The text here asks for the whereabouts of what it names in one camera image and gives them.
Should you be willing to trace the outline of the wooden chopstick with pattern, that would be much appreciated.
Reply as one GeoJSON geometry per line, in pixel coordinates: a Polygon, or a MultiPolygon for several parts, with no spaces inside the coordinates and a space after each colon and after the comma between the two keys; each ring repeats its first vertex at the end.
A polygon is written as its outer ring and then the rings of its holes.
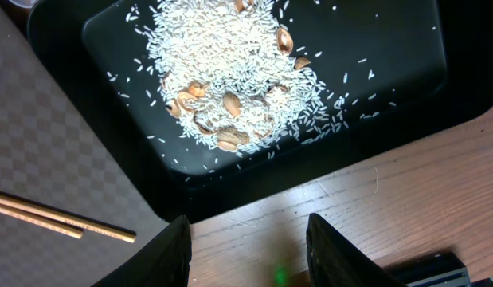
{"type": "Polygon", "coordinates": [[[40,215],[46,218],[54,219],[70,225],[78,226],[86,230],[91,230],[93,232],[104,234],[113,238],[118,238],[126,242],[133,243],[136,239],[136,236],[133,232],[122,231],[117,228],[105,226],[103,224],[92,222],[87,219],[78,218],[70,214],[62,213],[48,207],[43,207],[10,196],[0,194],[0,204],[22,211],[30,212],[32,214],[40,215]]]}

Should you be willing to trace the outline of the food scraps pile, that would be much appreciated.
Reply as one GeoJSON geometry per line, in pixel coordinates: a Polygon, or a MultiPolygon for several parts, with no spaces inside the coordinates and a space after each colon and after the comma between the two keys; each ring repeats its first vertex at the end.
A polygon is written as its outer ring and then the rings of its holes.
{"type": "Polygon", "coordinates": [[[335,92],[275,1],[121,1],[100,15],[106,75],[184,187],[203,187],[375,119],[377,93],[335,92]]]}

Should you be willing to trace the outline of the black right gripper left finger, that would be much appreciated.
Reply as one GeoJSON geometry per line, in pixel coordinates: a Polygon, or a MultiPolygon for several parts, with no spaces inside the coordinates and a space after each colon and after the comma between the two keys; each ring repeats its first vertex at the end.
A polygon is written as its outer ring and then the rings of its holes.
{"type": "Polygon", "coordinates": [[[190,224],[181,215],[92,287],[186,287],[191,258],[190,224]]]}

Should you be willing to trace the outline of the black waste tray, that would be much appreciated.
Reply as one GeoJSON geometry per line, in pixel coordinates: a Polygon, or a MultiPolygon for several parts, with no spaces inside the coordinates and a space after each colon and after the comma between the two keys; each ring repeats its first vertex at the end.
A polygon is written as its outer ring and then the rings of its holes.
{"type": "Polygon", "coordinates": [[[146,65],[152,1],[40,1],[28,39],[149,206],[200,222],[461,124],[493,106],[493,1],[278,1],[294,55],[311,59],[329,112],[253,155],[182,136],[146,65]]]}

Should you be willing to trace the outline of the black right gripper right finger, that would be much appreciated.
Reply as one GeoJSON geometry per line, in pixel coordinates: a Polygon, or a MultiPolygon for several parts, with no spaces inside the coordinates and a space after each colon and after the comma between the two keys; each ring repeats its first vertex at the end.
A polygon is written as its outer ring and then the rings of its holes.
{"type": "Polygon", "coordinates": [[[319,214],[309,214],[306,243],[312,287],[405,287],[319,214]]]}

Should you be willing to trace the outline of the dark brown serving tray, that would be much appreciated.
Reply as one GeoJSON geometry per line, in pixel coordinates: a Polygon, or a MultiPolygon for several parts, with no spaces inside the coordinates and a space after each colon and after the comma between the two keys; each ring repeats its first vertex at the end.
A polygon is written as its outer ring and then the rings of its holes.
{"type": "Polygon", "coordinates": [[[90,286],[165,226],[0,7],[0,191],[135,232],[72,238],[0,214],[0,286],[90,286]]]}

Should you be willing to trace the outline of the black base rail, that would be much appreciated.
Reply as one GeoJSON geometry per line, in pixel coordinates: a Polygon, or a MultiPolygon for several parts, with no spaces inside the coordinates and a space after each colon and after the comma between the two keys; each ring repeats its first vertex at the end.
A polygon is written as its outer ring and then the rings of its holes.
{"type": "Polygon", "coordinates": [[[493,287],[493,277],[473,281],[466,265],[450,252],[415,258],[387,271],[410,287],[493,287]]]}

